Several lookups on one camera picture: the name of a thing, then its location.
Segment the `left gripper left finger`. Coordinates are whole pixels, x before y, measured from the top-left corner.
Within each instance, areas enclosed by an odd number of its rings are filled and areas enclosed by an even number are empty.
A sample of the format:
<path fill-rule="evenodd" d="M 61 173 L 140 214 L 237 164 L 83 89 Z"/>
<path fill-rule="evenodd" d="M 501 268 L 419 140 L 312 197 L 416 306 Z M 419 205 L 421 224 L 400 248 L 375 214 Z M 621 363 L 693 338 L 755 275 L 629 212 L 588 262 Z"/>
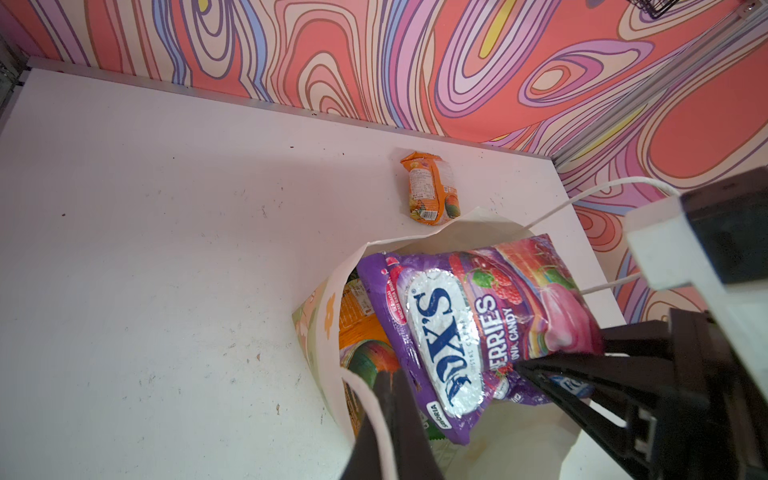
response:
<path fill-rule="evenodd" d="M 395 479 L 394 446 L 379 398 L 355 373 L 341 371 L 340 375 L 357 394 L 366 413 L 341 479 Z"/>

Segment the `orange Fox's bag large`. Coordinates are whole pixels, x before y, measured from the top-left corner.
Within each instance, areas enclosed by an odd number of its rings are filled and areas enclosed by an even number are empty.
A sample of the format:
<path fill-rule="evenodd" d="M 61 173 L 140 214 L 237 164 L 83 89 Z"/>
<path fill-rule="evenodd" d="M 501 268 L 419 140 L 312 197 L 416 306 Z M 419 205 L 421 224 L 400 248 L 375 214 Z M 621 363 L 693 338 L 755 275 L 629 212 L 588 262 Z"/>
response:
<path fill-rule="evenodd" d="M 374 312 L 359 278 L 344 286 L 339 316 L 340 363 L 359 376 L 369 388 L 382 371 L 399 369 L 397 356 Z"/>

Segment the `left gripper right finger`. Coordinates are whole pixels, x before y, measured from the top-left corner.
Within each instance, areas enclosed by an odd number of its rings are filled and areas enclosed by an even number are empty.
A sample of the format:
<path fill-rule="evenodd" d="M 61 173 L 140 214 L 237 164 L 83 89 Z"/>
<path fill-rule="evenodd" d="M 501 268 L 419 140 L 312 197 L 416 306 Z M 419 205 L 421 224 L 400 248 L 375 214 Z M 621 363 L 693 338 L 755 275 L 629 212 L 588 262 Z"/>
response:
<path fill-rule="evenodd" d="M 402 370 L 392 376 L 392 395 L 394 414 L 392 442 L 399 478 L 443 479 L 424 430 L 408 378 Z"/>

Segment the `white paper bag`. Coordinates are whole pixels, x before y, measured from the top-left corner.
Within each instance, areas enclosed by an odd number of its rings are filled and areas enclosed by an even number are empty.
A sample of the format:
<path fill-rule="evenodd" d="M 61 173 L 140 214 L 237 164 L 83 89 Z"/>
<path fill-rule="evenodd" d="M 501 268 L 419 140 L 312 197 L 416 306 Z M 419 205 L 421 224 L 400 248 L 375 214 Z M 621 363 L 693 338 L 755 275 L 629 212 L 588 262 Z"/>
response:
<path fill-rule="evenodd" d="M 440 226 L 413 227 L 409 234 L 400 233 L 367 242 L 346 258 L 293 313 L 292 319 L 325 406 L 348 443 L 355 443 L 357 429 L 361 425 L 347 405 L 346 393 L 349 391 L 362 394 L 362 405 L 374 408 L 374 426 L 383 427 L 383 409 L 375 403 L 373 389 L 367 386 L 362 376 L 349 371 L 342 364 L 344 355 L 353 354 L 357 348 L 355 343 L 345 348 L 340 346 L 343 288 L 347 277 L 361 258 L 389 250 L 403 253 L 441 253 L 513 241 L 533 236 L 537 232 L 554 236 L 554 227 L 541 226 L 548 218 L 603 190 L 631 184 L 652 187 L 666 197 L 681 195 L 680 191 L 657 179 L 635 176 L 612 180 L 591 187 L 554 207 L 547 207 L 543 214 L 537 215 L 533 220 L 526 220 L 517 214 L 500 215 L 494 209 L 477 207 Z"/>

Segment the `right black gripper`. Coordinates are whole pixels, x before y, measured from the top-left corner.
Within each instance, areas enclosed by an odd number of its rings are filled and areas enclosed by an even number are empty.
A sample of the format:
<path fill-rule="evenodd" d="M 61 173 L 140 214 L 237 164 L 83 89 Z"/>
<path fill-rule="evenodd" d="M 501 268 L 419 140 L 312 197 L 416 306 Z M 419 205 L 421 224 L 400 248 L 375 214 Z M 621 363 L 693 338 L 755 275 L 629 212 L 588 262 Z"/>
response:
<path fill-rule="evenodd" d="M 600 331 L 606 353 L 515 371 L 635 479 L 764 479 L 767 402 L 708 313 Z"/>

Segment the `orange Fox's bag small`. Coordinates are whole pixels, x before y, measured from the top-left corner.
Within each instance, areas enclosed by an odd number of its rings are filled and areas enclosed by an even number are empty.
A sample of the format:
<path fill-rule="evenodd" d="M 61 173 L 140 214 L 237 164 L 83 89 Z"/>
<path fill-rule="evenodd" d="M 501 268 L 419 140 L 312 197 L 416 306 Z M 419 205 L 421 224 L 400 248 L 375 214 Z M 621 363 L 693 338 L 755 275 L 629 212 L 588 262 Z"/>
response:
<path fill-rule="evenodd" d="M 437 155 L 413 152 L 400 161 L 408 173 L 409 214 L 422 224 L 441 225 L 461 208 L 451 166 Z"/>

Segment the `purple Fox's berries bag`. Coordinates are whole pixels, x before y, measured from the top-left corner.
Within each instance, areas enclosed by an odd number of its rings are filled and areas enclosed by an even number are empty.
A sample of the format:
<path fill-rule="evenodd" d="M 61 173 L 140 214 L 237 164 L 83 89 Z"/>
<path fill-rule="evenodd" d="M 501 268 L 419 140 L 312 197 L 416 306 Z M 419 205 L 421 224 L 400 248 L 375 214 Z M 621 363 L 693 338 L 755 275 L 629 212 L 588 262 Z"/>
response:
<path fill-rule="evenodd" d="M 459 445 L 495 400 L 546 402 L 517 373 L 519 362 L 604 351 L 545 234 L 439 254 L 375 253 L 357 274 L 420 412 Z"/>

